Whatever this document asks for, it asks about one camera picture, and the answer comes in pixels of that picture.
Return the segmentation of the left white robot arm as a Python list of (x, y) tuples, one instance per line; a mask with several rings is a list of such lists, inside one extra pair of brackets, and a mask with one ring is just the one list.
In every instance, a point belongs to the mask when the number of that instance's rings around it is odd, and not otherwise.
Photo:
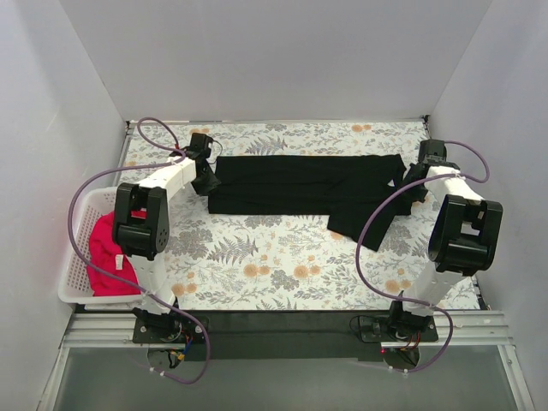
[(214, 143), (212, 137), (194, 133), (183, 160), (176, 158), (140, 182), (123, 183), (116, 190), (113, 242), (128, 257), (143, 288), (140, 309), (158, 315), (152, 331), (166, 343), (182, 332), (181, 320), (170, 313), (176, 298), (164, 263), (170, 238), (169, 202), (188, 184), (199, 196), (211, 194), (220, 185), (209, 163)]

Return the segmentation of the black t shirt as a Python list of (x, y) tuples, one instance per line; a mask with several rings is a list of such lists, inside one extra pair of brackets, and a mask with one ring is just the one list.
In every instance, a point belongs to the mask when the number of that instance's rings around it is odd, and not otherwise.
[(320, 215), (330, 231), (377, 251), (394, 217), (408, 216), (400, 196), (377, 207), (402, 183), (400, 155), (240, 156), (217, 161), (220, 186), (208, 199), (211, 214)]

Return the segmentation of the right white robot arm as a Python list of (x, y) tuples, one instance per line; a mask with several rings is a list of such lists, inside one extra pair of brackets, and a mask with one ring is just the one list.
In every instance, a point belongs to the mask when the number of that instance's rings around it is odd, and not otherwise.
[(466, 277), (485, 271), (494, 260), (503, 206), (486, 200), (468, 186), (458, 165), (447, 159), (446, 143), (420, 143), (418, 162), (412, 164), (404, 185), (424, 179), (408, 190), (411, 200), (431, 193), (441, 208), (428, 243), (430, 262), (423, 272), (390, 304), (388, 332), (407, 340), (433, 327), (434, 307)]

